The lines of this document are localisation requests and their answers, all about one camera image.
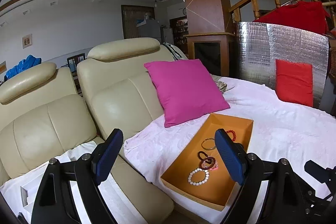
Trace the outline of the dark maroon bangle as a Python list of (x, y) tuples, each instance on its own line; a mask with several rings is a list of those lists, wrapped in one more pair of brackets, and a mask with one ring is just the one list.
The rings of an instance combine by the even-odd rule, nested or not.
[(210, 170), (216, 164), (216, 159), (214, 157), (206, 157), (199, 163), (199, 168), (202, 170)]

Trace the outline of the white textured bed cover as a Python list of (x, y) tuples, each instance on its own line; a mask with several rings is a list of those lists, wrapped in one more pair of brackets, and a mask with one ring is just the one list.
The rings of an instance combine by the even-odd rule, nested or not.
[[(264, 85), (228, 77), (223, 81), (235, 86), (224, 93), (230, 108), (223, 114), (253, 120), (248, 151), (262, 160), (289, 160), (295, 173), (317, 190), (319, 182), (303, 167), (309, 160), (323, 167), (335, 166), (335, 118), (312, 107), (283, 102)], [(165, 188), (160, 179), (204, 124), (206, 116), (169, 128), (165, 128), (164, 121), (164, 117), (157, 118), (125, 141), (123, 153), (127, 161), (178, 205), (209, 223), (219, 223), (225, 211), (191, 201)]]

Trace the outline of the orange cardboard tray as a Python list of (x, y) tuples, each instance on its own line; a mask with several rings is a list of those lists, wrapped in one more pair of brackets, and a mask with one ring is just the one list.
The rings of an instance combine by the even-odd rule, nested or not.
[(247, 150), (252, 135), (252, 120), (210, 114), (161, 176), (167, 188), (217, 211), (224, 209), (235, 185), (215, 147), (215, 132), (221, 128), (232, 141), (242, 144)]

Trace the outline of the gold bangle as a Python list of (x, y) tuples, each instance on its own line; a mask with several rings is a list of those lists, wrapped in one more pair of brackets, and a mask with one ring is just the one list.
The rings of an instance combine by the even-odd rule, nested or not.
[(202, 141), (201, 147), (205, 151), (212, 151), (212, 150), (214, 150), (216, 148), (215, 139), (214, 138), (206, 138), (204, 141)]

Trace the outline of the red pillow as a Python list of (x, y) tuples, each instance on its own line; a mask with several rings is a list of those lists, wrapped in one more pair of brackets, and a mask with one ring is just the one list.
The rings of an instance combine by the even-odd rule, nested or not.
[(275, 91), (281, 101), (313, 107), (313, 66), (276, 59)]

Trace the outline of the blue plastic bag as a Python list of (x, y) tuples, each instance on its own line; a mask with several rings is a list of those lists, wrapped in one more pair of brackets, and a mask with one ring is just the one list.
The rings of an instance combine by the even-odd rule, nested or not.
[(18, 75), (19, 73), (26, 71), (27, 69), (30, 69), (41, 63), (42, 59), (40, 57), (34, 57), (33, 55), (28, 55), (25, 59), (19, 61), (17, 65), (15, 65), (6, 72), (4, 81), (7, 81), (13, 78), (14, 76)]

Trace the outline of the magenta pillow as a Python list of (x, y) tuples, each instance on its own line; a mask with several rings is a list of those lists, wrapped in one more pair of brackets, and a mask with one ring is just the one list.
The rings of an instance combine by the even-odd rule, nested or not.
[(230, 108), (198, 59), (145, 63), (163, 107), (165, 128)]

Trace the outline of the patterned grey cloth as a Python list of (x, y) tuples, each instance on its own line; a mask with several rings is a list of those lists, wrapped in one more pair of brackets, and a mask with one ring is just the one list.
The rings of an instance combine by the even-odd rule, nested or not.
[(211, 75), (211, 77), (213, 78), (213, 81), (216, 83), (218, 89), (220, 90), (220, 92), (222, 94), (224, 94), (225, 92), (232, 90), (235, 86), (230, 84), (228, 85), (227, 83), (225, 83), (222, 80), (222, 77), (220, 76), (216, 76), (216, 75)]

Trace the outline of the silver foil insulation panel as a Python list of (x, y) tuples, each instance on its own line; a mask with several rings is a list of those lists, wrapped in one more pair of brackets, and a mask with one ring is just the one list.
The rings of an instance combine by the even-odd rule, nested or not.
[(329, 38), (314, 32), (259, 22), (238, 22), (239, 77), (274, 89), (276, 60), (313, 67), (313, 106), (318, 108), (327, 76)]

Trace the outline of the wooden cabinet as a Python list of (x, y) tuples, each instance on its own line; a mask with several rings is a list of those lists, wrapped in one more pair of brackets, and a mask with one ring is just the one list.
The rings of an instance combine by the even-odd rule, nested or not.
[(239, 72), (238, 42), (229, 32), (185, 35), (189, 59), (198, 59), (213, 75), (236, 77)]

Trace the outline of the red cloth on railing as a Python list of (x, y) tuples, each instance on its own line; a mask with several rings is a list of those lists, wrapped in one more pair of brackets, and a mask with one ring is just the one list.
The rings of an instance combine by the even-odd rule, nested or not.
[(328, 32), (326, 18), (329, 13), (322, 2), (299, 1), (293, 5), (281, 6), (255, 19), (254, 22), (278, 24), (323, 35)]

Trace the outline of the framed wall picture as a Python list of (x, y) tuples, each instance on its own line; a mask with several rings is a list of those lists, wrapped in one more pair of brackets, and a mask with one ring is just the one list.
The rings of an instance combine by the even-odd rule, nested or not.
[(33, 44), (32, 34), (26, 35), (22, 38), (22, 48), (23, 49), (32, 46), (32, 44)]

